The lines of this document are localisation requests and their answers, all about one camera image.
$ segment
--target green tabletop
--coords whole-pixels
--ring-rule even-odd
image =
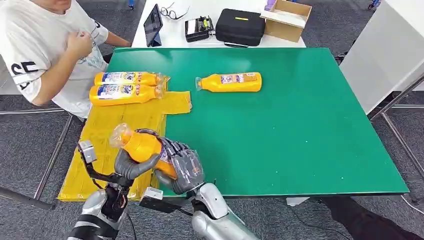
[[[166,136],[197,150],[225,196],[409,191],[327,48],[125,48],[108,71],[161,72],[191,91]],[[196,77],[243,72],[261,73],[259,92],[196,91]]]

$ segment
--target tide bottle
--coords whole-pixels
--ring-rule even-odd
[[[156,86],[170,79],[162,73],[147,71],[99,72],[94,77],[94,85],[142,84]]]
[[[121,123],[113,130],[109,137],[112,147],[119,147],[128,152],[136,162],[147,161],[152,154],[159,154],[160,159],[154,168],[161,170],[172,179],[177,179],[177,174],[172,163],[168,160],[168,154],[162,148],[162,144],[156,136],[149,133],[138,133],[132,130],[128,124]]]
[[[234,74],[212,74],[205,78],[196,78],[196,89],[211,92],[258,92],[262,87],[259,72]]]
[[[92,86],[90,102],[94,106],[145,103],[150,99],[160,99],[164,95],[163,85],[147,86],[142,84],[110,84]]]

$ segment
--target bottle label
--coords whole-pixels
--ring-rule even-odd
[[[139,85],[101,85],[98,87],[98,99],[120,99],[131,97],[136,87],[136,92],[140,93]]]
[[[232,83],[244,83],[244,82],[253,82],[256,81],[256,76],[254,72],[240,73],[240,74],[228,74],[221,76],[222,84],[232,84]]]
[[[117,83],[133,83],[134,79],[141,79],[141,75],[137,77],[137,74],[133,71],[129,72],[105,72],[101,79],[103,84],[117,84]]]
[[[163,150],[159,160],[164,161],[165,163],[168,163],[168,164],[172,164],[171,159],[168,158],[168,152],[165,149]]]

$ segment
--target tablet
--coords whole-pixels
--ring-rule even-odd
[[[158,4],[155,4],[146,21],[144,22],[144,32],[146,35],[147,47],[154,44],[156,36],[159,34],[162,26],[161,14],[159,13]]]

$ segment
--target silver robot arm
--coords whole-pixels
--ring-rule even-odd
[[[194,208],[191,224],[194,231],[207,240],[258,240],[259,238],[231,211],[218,188],[212,183],[205,183],[197,152],[180,142],[167,144],[171,141],[165,137],[161,137],[161,141],[171,158],[177,178],[171,179],[158,169],[154,174],[161,184],[176,194],[187,193],[187,196],[191,196],[189,199],[192,199]]]
[[[207,240],[259,239],[228,207],[217,186],[206,183],[195,192],[191,224],[199,236]]]
[[[116,208],[114,214],[112,211],[107,212],[107,204],[111,201],[111,194],[107,191],[113,191],[113,188],[107,186],[106,189],[99,189],[88,197],[67,240],[116,239],[127,216],[127,204]]]
[[[159,155],[152,155],[147,161],[138,163],[130,155],[119,150],[115,163],[115,172],[104,175],[96,172],[93,162],[97,160],[94,147],[89,140],[77,145],[88,175],[99,187],[85,201],[82,213],[69,234],[68,240],[115,240],[127,214],[128,192],[134,179],[152,169],[159,160]],[[101,188],[95,179],[108,182]]]

